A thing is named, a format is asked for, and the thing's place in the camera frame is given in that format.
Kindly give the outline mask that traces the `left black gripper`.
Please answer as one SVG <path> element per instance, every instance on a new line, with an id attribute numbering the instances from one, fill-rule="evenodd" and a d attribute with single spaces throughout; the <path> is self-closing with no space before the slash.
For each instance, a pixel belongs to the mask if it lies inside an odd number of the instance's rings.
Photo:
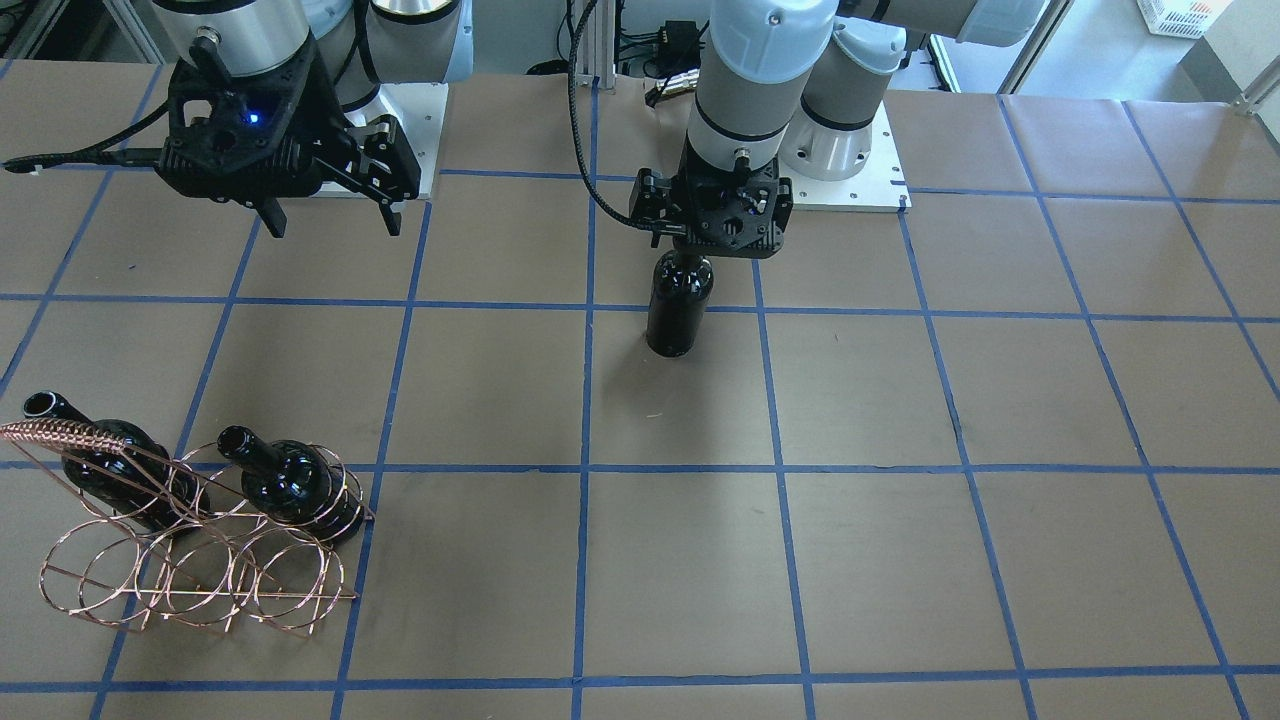
<path id="1" fill-rule="evenodd" d="M 774 256 L 792 209 L 792 181 L 776 168 L 755 170 L 742 184 L 694 170 L 664 178 L 643 168 L 628 201 L 630 218 L 653 227 L 652 247 L 669 236 L 678 252 L 714 258 Z"/>

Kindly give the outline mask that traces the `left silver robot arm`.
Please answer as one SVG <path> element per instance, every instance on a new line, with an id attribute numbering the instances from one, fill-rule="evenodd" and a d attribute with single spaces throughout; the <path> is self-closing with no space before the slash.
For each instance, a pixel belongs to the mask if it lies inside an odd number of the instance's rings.
<path id="1" fill-rule="evenodd" d="M 908 32 L 1006 47 L 1041 1 L 716 1 L 678 169 L 639 170 L 627 223 L 692 256 L 768 259 L 783 246 L 788 170 L 859 174 Z"/>

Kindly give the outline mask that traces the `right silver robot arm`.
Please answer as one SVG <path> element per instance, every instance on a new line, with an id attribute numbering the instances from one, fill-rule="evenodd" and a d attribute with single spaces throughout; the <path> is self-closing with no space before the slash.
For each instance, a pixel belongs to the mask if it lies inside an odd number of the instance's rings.
<path id="1" fill-rule="evenodd" d="M 448 90 L 474 70 L 470 1 L 157 1 L 180 56 L 155 163 L 178 193 L 256 211 L 329 184 L 389 234 L 436 177 Z"/>

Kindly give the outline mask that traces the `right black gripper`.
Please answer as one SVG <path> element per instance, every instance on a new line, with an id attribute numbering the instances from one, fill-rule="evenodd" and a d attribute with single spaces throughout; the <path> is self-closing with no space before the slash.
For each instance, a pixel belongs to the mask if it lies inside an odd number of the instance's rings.
<path id="1" fill-rule="evenodd" d="M 188 197 L 256 205 L 273 238 L 287 214 L 278 199 L 315 195 L 325 182 L 378 202 L 398 237 L 404 200 L 419 196 L 421 167 L 399 122 L 384 114 L 352 126 L 314 40 L 279 67 L 234 77 L 221 47 L 195 40 L 192 61 L 169 81 L 169 129 L 157 173 Z"/>

